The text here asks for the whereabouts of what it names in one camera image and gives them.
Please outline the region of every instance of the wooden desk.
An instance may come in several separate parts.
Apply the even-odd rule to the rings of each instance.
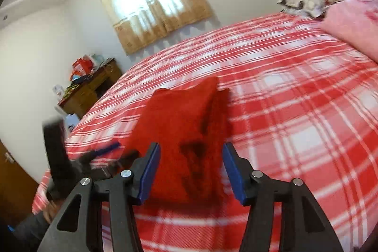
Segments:
[[[66,113],[76,113],[81,119],[121,76],[115,59],[110,58],[58,105]]]

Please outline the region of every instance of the pillow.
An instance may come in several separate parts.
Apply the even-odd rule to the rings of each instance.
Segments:
[[[344,0],[328,10],[320,28],[378,62],[378,0]]]
[[[284,7],[300,9],[310,17],[322,17],[328,8],[343,0],[279,0],[278,4]]]
[[[290,15],[299,15],[300,17],[310,17],[310,15],[305,10],[302,10],[302,9],[285,7],[281,10],[281,12],[290,14]]]

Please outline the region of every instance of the red cloth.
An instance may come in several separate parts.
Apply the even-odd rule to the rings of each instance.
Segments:
[[[223,196],[219,169],[226,138],[229,89],[210,77],[188,90],[158,89],[148,101],[124,153],[146,153],[151,142],[161,159],[150,198],[174,203],[215,203]]]

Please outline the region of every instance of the wooden door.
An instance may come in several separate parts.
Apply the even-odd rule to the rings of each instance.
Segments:
[[[0,141],[0,219],[11,226],[25,219],[37,186]]]

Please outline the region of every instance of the blue gripper pad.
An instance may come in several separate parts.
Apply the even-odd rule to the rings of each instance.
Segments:
[[[144,168],[143,174],[139,182],[139,193],[137,199],[139,204],[143,204],[145,200],[150,196],[151,186],[154,182],[155,174],[158,169],[160,162],[160,145],[155,143],[153,144],[152,153],[150,158]]]
[[[235,198],[245,206],[247,202],[245,183],[250,181],[249,175],[253,171],[252,166],[246,159],[239,157],[232,143],[228,142],[223,145],[222,155]]]

